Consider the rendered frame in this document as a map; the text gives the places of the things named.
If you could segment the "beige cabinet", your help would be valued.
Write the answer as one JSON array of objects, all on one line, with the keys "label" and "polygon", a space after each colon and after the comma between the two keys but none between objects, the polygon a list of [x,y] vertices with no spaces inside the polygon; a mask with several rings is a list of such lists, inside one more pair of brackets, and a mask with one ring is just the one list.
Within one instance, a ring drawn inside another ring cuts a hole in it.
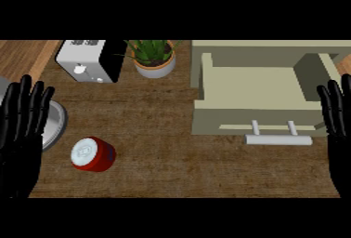
[{"label": "beige cabinet", "polygon": [[326,53],[340,63],[351,54],[351,40],[192,40],[192,87],[199,86],[204,53],[213,54],[220,67],[291,67],[309,53]]}]

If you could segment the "white toaster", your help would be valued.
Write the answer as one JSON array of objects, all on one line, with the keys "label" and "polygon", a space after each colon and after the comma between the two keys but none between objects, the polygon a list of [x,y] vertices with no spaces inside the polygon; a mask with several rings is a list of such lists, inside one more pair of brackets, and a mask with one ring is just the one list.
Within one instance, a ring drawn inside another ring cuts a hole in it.
[{"label": "white toaster", "polygon": [[77,82],[117,83],[127,53],[124,40],[65,40],[56,62]]}]

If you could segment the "red can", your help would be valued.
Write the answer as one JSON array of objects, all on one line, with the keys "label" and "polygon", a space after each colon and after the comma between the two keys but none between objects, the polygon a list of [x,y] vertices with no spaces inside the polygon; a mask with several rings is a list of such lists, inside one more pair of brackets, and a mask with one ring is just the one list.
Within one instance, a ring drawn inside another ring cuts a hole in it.
[{"label": "red can", "polygon": [[79,140],[71,149],[71,164],[84,171],[104,172],[114,164],[117,152],[114,146],[96,137]]}]

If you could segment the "green potted plant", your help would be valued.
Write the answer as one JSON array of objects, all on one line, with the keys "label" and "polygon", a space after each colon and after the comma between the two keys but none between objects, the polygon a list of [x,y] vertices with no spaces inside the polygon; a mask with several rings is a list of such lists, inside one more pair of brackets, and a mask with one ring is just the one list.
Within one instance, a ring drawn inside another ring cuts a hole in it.
[{"label": "green potted plant", "polygon": [[183,41],[170,40],[126,40],[136,70],[139,74],[158,79],[166,77],[176,67],[176,49]]}]

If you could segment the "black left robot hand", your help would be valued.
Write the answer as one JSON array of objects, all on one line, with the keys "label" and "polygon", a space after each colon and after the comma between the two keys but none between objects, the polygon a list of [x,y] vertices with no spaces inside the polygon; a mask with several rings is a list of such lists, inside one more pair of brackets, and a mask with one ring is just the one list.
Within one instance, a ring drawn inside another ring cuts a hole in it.
[{"label": "black left robot hand", "polygon": [[28,198],[37,184],[53,93],[28,74],[9,84],[0,105],[0,199]]}]

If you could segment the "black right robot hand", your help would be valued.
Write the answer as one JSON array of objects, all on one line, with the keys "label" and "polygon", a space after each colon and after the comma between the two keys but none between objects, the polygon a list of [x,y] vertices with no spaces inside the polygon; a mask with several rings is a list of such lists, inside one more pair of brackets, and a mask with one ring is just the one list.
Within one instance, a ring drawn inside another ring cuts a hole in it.
[{"label": "black right robot hand", "polygon": [[341,198],[351,199],[351,75],[317,86],[328,133],[329,172]]}]

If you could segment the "beige open drawer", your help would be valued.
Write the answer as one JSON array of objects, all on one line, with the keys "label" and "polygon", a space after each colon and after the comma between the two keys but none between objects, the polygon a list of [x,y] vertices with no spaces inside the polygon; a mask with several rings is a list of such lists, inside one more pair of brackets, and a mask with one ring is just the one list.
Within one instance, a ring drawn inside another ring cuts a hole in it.
[{"label": "beige open drawer", "polygon": [[195,135],[244,135],[253,121],[264,134],[286,134],[294,123],[301,135],[326,135],[317,86],[341,79],[326,53],[304,55],[292,67],[217,67],[205,53],[201,67]]}]

